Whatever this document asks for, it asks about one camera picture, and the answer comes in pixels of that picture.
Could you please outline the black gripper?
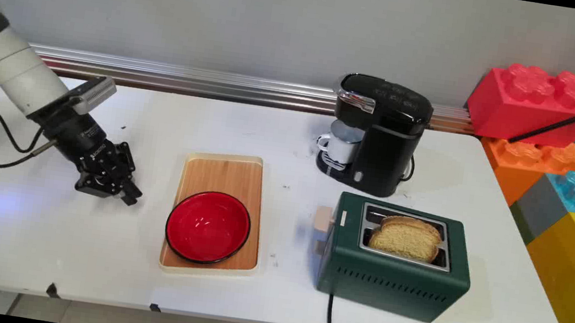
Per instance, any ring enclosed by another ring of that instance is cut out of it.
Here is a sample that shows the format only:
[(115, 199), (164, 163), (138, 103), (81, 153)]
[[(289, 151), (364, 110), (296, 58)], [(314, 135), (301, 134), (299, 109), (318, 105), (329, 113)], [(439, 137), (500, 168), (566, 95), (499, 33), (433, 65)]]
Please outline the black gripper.
[[(136, 164), (126, 142), (114, 145), (90, 114), (78, 114), (78, 101), (59, 98), (29, 114), (29, 120), (43, 128), (48, 140), (81, 172), (75, 184), (79, 192), (101, 198), (121, 198), (132, 206), (143, 196), (135, 184)], [(119, 187), (110, 180), (103, 184), (98, 176), (118, 177)]]

